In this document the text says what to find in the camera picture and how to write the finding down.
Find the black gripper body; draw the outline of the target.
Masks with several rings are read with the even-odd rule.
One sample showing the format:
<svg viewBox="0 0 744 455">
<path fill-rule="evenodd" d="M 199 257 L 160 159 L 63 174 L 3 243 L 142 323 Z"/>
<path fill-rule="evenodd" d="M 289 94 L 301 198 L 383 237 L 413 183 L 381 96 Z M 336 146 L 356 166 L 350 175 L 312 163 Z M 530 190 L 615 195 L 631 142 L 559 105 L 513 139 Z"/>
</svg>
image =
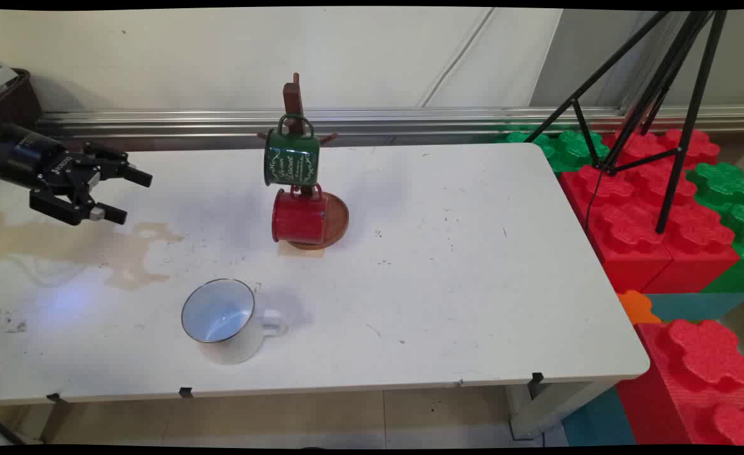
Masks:
<svg viewBox="0 0 744 455">
<path fill-rule="evenodd" d="M 10 122 L 0 123 L 0 179 L 68 198 L 103 181 L 88 156 Z"/>
</svg>

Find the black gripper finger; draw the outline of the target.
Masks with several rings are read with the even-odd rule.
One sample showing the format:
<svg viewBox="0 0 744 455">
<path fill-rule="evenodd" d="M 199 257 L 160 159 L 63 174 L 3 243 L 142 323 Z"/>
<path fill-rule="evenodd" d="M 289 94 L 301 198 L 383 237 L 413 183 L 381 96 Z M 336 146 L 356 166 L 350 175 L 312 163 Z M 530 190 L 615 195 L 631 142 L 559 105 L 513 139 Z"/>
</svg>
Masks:
<svg viewBox="0 0 744 455">
<path fill-rule="evenodd" d="M 90 159 L 92 167 L 98 169 L 103 181 L 105 179 L 123 178 L 146 188 L 149 188 L 152 184 L 153 176 L 138 170 L 129 161 L 126 152 L 95 142 L 85 142 L 83 153 Z"/>
<path fill-rule="evenodd" d="M 125 210 L 92 199 L 85 202 L 69 202 L 58 198 L 48 189 L 30 190 L 30 209 L 71 226 L 80 225 L 83 220 L 107 220 L 120 225 L 125 224 L 127 220 Z"/>
</svg>

